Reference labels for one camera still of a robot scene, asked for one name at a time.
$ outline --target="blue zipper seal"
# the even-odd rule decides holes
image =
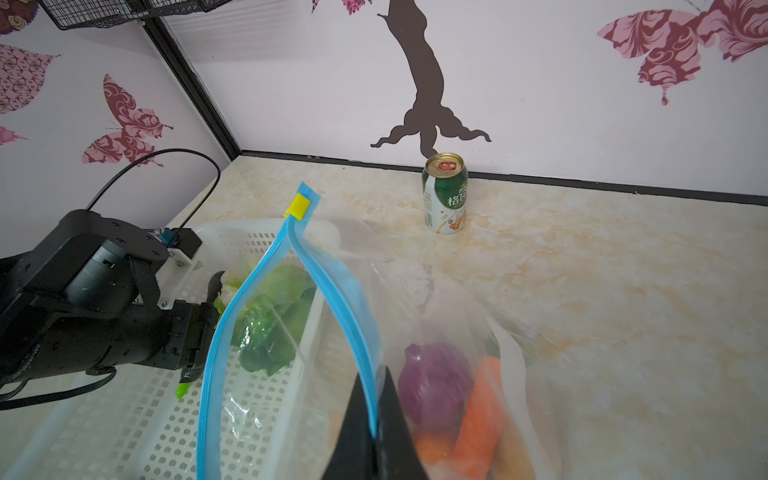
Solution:
[[[272,245],[221,314],[219,325],[211,340],[203,376],[197,430],[197,477],[203,480],[221,478],[221,409],[224,377],[227,372],[227,358],[235,319],[245,306],[245,302],[256,291],[259,283],[288,254],[291,247],[325,296],[329,308],[339,321],[352,348],[366,395],[369,427],[373,438],[376,437],[378,401],[381,391],[381,385],[377,379],[381,353],[379,328],[368,307],[362,285],[344,262],[306,243],[303,238],[306,225],[320,201],[320,195],[303,182],[296,192],[309,201],[306,211],[300,217],[296,217],[295,214],[286,214],[286,221],[283,222]]]

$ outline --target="yellow zipper slider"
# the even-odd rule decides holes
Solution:
[[[296,194],[296,196],[293,198],[293,202],[291,203],[290,207],[288,207],[288,210],[286,210],[286,214],[283,215],[283,217],[293,215],[297,220],[301,220],[304,218],[306,209],[309,207],[310,199],[304,197],[302,194]]]

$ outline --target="beverage can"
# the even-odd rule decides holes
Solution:
[[[469,174],[457,154],[432,155],[422,172],[424,217],[435,233],[450,235],[464,225]]]

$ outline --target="black baseboard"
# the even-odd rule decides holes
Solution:
[[[147,36],[152,40],[152,43],[154,43],[155,48],[160,52],[170,70],[176,75],[176,79],[181,84],[181,87],[187,92],[190,101],[192,101],[197,111],[200,112],[203,121],[208,125],[211,133],[214,134],[214,137],[230,160],[240,156],[241,150],[237,146],[235,137],[227,128],[224,119],[208,97],[205,87],[203,87],[202,82],[200,82],[192,67],[187,63],[184,53],[163,21],[159,18],[144,19],[144,31],[147,32]]]
[[[350,167],[379,168],[382,170],[400,170],[406,172],[420,172],[421,167],[407,167],[404,165],[370,164],[361,161],[343,160],[341,158],[315,157],[312,155],[279,154],[275,152],[243,150],[243,155],[249,157],[279,158],[280,160],[293,160],[310,162],[314,164],[346,165]],[[684,190],[681,188],[644,187],[642,185],[607,184],[605,182],[590,182],[586,180],[569,180],[566,178],[531,177],[529,175],[514,174],[485,174],[482,172],[469,172],[470,178],[485,178],[487,180],[502,180],[507,182],[519,182],[521,184],[553,185],[555,187],[585,188],[588,190],[605,190],[621,192],[624,194],[660,195],[662,197],[692,198],[695,200],[709,200],[713,202],[728,202],[732,204],[761,205],[768,207],[768,197],[763,195],[728,194],[724,192],[709,192],[705,190]]]

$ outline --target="marble countertop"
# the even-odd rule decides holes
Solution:
[[[471,179],[440,237],[417,173],[240,157],[190,225],[302,180],[540,333],[563,478],[768,478],[768,208]]]

